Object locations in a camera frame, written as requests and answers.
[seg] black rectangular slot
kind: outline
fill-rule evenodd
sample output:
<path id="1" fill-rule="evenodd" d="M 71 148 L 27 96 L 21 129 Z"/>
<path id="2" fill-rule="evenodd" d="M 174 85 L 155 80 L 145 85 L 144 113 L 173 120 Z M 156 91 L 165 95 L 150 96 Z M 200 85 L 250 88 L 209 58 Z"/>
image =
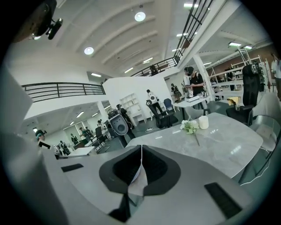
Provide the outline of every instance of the black rectangular slot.
<path id="1" fill-rule="evenodd" d="M 218 183 L 207 184 L 204 187 L 227 219 L 242 210 Z"/>
<path id="2" fill-rule="evenodd" d="M 82 168 L 82 167 L 83 166 L 78 163 L 78 164 L 62 167 L 61 169 L 65 173 L 65 172 L 73 171 L 73 170 L 76 170 L 76 169 L 79 169 L 79 168 Z"/>

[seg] fluorescent light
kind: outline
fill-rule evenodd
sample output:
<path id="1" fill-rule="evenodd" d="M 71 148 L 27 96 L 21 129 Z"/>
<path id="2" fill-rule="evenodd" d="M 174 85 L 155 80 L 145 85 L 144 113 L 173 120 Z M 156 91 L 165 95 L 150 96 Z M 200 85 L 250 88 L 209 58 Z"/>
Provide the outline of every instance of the fluorescent light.
<path id="1" fill-rule="evenodd" d="M 239 47 L 241 44 L 234 43 L 234 42 L 230 42 L 228 45 L 229 45 L 229 46 L 238 46 L 238 47 Z"/>
<path id="2" fill-rule="evenodd" d="M 184 7 L 192 7 L 193 4 L 184 3 Z"/>
<path id="3" fill-rule="evenodd" d="M 83 113 L 84 113 L 84 111 L 82 111 L 81 113 L 79 113 L 79 115 L 78 115 L 76 118 L 80 117 Z"/>
<path id="4" fill-rule="evenodd" d="M 179 33 L 177 34 L 177 37 L 181 37 L 183 34 L 182 33 Z"/>
<path id="5" fill-rule="evenodd" d="M 92 47 L 87 47 L 84 50 L 85 54 L 92 54 L 94 52 L 94 49 Z"/>
<path id="6" fill-rule="evenodd" d="M 131 71 L 132 69 L 133 69 L 133 67 L 130 68 L 130 69 L 128 69 L 128 70 L 126 70 L 125 73 L 128 73 L 128 72 Z"/>
<path id="7" fill-rule="evenodd" d="M 136 15 L 135 15 L 135 20 L 140 22 L 140 21 L 143 21 L 145 19 L 145 13 L 144 12 L 138 12 Z"/>
<path id="8" fill-rule="evenodd" d="M 147 60 L 144 60 L 144 63 L 147 63 L 148 61 L 150 61 L 150 60 L 152 60 L 153 59 L 153 57 L 151 57 L 151 58 L 149 58 L 149 59 L 147 59 Z"/>
<path id="9" fill-rule="evenodd" d="M 181 48 L 178 48 L 178 49 L 174 49 L 174 50 L 172 50 L 172 51 L 176 51 L 176 50 L 181 50 Z"/>
<path id="10" fill-rule="evenodd" d="M 93 76 L 101 77 L 99 74 L 92 73 Z"/>

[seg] railing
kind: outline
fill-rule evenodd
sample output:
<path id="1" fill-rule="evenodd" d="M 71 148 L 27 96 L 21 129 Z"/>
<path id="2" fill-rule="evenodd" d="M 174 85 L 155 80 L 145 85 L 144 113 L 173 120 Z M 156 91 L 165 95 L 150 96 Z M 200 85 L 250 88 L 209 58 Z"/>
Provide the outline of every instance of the railing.
<path id="1" fill-rule="evenodd" d="M 161 73 L 165 71 L 166 69 L 169 69 L 171 67 L 174 67 L 177 65 L 176 60 L 172 58 L 165 59 L 163 61 L 157 62 L 153 65 L 150 65 L 149 67 L 133 74 L 132 76 L 154 76 L 158 73 Z"/>
<path id="2" fill-rule="evenodd" d="M 101 85 L 90 83 L 50 82 L 26 84 L 22 87 L 33 102 L 77 95 L 105 94 Z"/>
<path id="3" fill-rule="evenodd" d="M 197 3 L 197 1 L 198 0 L 193 0 L 192 7 L 190 8 L 188 18 L 182 32 L 182 36 L 177 45 L 174 54 L 174 58 L 177 61 L 180 60 L 180 58 L 184 54 L 185 49 L 188 48 L 188 46 L 192 42 L 195 36 L 195 32 L 197 32 L 198 27 L 202 25 L 202 21 L 205 19 L 206 13 L 209 11 L 209 7 L 213 2 L 213 0 L 210 0 L 209 4 L 206 4 L 209 0 L 200 0 L 199 3 Z"/>

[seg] floor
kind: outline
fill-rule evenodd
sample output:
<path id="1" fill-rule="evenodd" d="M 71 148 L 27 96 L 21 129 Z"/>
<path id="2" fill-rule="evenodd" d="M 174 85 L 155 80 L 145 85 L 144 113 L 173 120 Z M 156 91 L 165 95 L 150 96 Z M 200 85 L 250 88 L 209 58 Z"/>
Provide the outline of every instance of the floor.
<path id="1" fill-rule="evenodd" d="M 223 115 L 226 115 L 226 109 L 229 107 L 230 106 L 228 104 L 221 103 L 221 102 L 211 102 L 208 104 L 208 108 L 210 108 L 211 112 L 217 112 Z M 175 116 L 178 118 L 179 122 L 174 125 L 178 125 L 183 120 L 182 112 L 177 110 Z M 272 126 L 273 120 L 270 118 L 263 118 L 263 123 L 265 123 L 268 126 Z M 148 128 L 153 129 L 149 133 L 157 132 L 160 130 L 156 127 L 155 119 L 153 119 L 152 121 L 148 119 L 147 123 L 140 122 L 138 126 L 133 130 L 133 133 L 135 134 L 136 137 L 140 137 L 149 134 L 146 133 L 146 130 Z M 278 132 L 279 129 L 280 128 L 278 126 L 276 125 L 274 126 L 275 132 Z M 129 143 L 130 141 L 129 137 L 126 135 L 125 138 Z M 110 145 L 110 148 L 107 150 L 107 152 L 115 151 L 122 148 L 118 138 L 114 138 L 113 140 L 109 141 L 107 145 L 108 144 Z M 275 176 L 277 175 L 277 172 L 279 171 L 281 166 L 279 161 L 279 159 L 281 158 L 280 148 L 281 148 L 281 144 L 278 144 L 277 149 L 275 149 L 270 159 L 269 165 L 267 164 L 267 166 L 265 166 L 265 168 L 259 174 L 258 177 L 256 177 L 255 174 L 264 165 L 266 161 L 265 157 L 267 156 L 267 152 L 265 152 L 262 149 L 258 151 L 258 153 L 251 161 L 249 165 L 249 170 L 247 171 L 246 176 L 244 177 L 243 180 L 239 181 L 244 170 L 242 170 L 239 174 L 233 177 L 233 180 L 237 182 L 239 181 L 241 187 L 243 187 L 253 197 L 254 200 L 261 200 L 269 191 L 270 185 L 274 180 Z"/>

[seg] oval table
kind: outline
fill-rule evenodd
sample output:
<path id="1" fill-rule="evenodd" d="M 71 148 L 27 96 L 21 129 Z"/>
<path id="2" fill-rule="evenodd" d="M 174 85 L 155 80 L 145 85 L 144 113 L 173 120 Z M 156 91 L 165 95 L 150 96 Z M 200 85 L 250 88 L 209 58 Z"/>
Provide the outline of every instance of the oval table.
<path id="1" fill-rule="evenodd" d="M 256 155 L 263 139 L 246 125 L 218 113 L 208 115 L 209 127 L 196 138 L 180 125 L 135 138 L 127 147 L 148 145 L 203 160 L 233 178 Z"/>

